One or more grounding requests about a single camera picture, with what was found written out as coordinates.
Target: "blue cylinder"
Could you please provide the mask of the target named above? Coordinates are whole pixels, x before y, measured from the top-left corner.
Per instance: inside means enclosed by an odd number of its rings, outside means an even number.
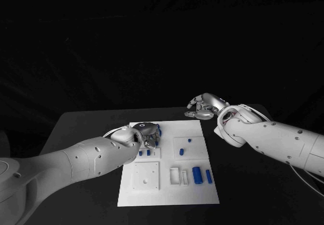
[[[207,183],[211,184],[211,176],[208,170],[205,170],[205,175],[207,175]]]
[[[200,167],[192,167],[192,174],[194,174],[194,184],[201,184],[202,183],[202,177],[200,173]]]

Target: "table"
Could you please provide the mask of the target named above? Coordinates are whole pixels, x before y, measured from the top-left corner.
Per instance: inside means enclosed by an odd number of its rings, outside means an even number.
[[[261,105],[246,105],[270,119]],[[102,136],[129,122],[192,120],[184,117],[185,111],[185,107],[174,107],[66,112],[40,155]],[[230,146],[213,132],[215,117],[200,123],[220,204],[116,207],[122,172],[117,168],[56,191],[25,225],[321,224],[324,199],[302,183],[289,166],[259,154],[247,144],[240,148]]]

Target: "blue battery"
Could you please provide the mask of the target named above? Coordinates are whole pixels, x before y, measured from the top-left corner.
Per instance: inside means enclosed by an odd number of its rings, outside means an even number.
[[[201,173],[200,173],[200,167],[192,167],[192,174],[194,174],[194,184],[202,183]]]
[[[211,176],[208,170],[205,170],[205,175],[207,175],[207,183],[211,184]]]

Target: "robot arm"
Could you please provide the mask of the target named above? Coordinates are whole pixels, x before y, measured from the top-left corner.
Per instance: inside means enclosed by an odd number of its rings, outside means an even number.
[[[132,162],[142,142],[155,148],[159,133],[156,124],[141,123],[48,154],[0,158],[0,224],[22,225],[54,191]]]
[[[188,103],[197,111],[184,115],[208,120],[217,115],[214,133],[234,147],[247,142],[253,150],[319,176],[324,176],[324,136],[286,124],[257,117],[246,105],[228,105],[217,96],[204,93]]]

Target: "blue object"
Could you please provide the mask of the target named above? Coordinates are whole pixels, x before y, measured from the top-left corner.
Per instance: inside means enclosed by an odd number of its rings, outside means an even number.
[[[205,170],[205,175],[207,175],[207,183],[211,184],[211,176],[208,170]]]
[[[202,183],[201,173],[200,173],[200,167],[192,167],[192,174],[194,174],[194,184]]]

